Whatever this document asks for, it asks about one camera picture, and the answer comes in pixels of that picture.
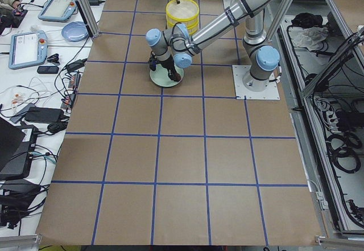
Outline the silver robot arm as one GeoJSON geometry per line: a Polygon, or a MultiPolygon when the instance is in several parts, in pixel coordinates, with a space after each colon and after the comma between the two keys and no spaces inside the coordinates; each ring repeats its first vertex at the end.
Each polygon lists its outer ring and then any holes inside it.
{"type": "Polygon", "coordinates": [[[157,28],[148,30],[146,41],[151,48],[148,61],[150,72],[161,68],[170,80],[180,82],[182,76],[178,73],[178,68],[188,68],[193,56],[240,23],[257,19],[269,1],[231,0],[222,14],[193,35],[188,34],[188,28],[183,22],[176,22],[173,27],[163,31],[157,28]]]}

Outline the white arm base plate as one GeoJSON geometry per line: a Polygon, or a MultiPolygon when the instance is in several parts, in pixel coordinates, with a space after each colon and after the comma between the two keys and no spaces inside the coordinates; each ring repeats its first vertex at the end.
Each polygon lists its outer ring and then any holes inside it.
{"type": "Polygon", "coordinates": [[[268,80],[260,81],[250,75],[250,68],[250,65],[232,66],[236,99],[280,100],[274,73],[271,73],[268,80]]]}

